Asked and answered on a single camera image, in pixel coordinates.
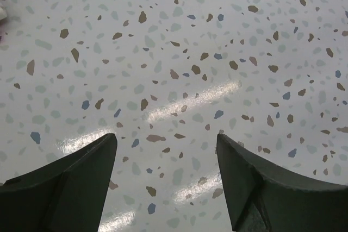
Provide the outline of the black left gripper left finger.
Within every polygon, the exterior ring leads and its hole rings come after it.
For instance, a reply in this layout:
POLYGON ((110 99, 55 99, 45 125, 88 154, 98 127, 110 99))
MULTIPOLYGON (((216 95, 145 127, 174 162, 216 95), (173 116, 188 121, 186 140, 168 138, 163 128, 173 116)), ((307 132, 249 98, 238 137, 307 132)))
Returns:
POLYGON ((1 185, 1 231, 98 231, 115 134, 1 185))

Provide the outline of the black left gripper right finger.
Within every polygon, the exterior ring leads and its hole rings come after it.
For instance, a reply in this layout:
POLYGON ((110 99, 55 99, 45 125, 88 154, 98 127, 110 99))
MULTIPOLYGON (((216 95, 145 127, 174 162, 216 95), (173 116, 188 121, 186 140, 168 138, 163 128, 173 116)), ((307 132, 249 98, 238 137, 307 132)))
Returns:
POLYGON ((217 135, 233 231, 347 231, 347 186, 306 177, 217 135))

